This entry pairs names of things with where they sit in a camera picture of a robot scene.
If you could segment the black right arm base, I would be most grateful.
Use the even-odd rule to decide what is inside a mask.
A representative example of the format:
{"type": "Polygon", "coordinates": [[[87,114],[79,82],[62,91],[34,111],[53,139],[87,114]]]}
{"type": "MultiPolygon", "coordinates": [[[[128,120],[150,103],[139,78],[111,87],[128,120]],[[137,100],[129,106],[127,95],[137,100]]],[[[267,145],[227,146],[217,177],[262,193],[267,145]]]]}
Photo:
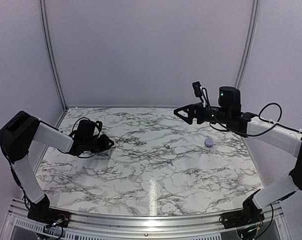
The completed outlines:
{"type": "Polygon", "coordinates": [[[251,194],[244,202],[241,210],[234,210],[221,214],[219,222],[225,229],[243,227],[250,224],[261,223],[265,217],[261,208],[253,203],[253,197],[259,192],[251,194]]]}

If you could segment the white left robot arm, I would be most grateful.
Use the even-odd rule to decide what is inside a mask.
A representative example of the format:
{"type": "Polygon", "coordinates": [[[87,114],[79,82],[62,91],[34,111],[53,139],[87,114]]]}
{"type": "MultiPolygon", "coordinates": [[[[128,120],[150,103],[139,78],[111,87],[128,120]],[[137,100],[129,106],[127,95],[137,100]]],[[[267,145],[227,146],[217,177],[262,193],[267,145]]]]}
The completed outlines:
{"type": "Polygon", "coordinates": [[[102,122],[80,118],[78,127],[65,134],[27,112],[19,111],[0,129],[0,149],[27,198],[34,204],[43,201],[40,187],[28,159],[32,142],[42,143],[64,154],[82,157],[111,149],[115,142],[102,134],[102,122]]]}

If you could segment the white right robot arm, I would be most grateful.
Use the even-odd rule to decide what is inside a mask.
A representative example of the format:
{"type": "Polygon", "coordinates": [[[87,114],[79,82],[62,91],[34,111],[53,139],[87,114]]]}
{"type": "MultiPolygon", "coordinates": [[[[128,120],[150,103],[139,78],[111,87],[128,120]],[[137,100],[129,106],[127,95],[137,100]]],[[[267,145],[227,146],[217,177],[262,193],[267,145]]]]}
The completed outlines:
{"type": "Polygon", "coordinates": [[[262,118],[261,113],[243,112],[241,92],[232,86],[219,88],[218,106],[209,101],[207,90],[199,82],[193,83],[199,103],[174,110],[174,115],[187,124],[217,124],[223,132],[243,138],[254,164],[265,183],[244,202],[238,219],[249,224],[258,210],[273,202],[281,201],[302,190],[302,129],[297,130],[277,120],[262,118]]]}

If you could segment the lavender round charging case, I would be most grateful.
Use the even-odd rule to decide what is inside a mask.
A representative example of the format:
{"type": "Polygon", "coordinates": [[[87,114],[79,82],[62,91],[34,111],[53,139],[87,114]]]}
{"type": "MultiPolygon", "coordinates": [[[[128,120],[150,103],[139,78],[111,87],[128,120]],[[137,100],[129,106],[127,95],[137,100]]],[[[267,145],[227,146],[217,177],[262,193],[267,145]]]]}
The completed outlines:
{"type": "Polygon", "coordinates": [[[214,145],[214,142],[211,138],[206,138],[205,141],[204,141],[204,144],[205,144],[205,146],[210,148],[214,145]]]}

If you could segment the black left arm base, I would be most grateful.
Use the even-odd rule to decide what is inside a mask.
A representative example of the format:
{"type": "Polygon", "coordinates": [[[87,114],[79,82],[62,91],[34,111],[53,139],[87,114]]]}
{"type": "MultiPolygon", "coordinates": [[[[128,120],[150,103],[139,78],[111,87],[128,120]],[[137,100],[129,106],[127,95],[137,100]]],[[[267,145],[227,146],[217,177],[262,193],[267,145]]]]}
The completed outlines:
{"type": "Polygon", "coordinates": [[[50,207],[47,195],[38,203],[33,203],[24,195],[24,205],[28,210],[27,218],[49,225],[50,227],[68,227],[70,212],[50,207]]]}

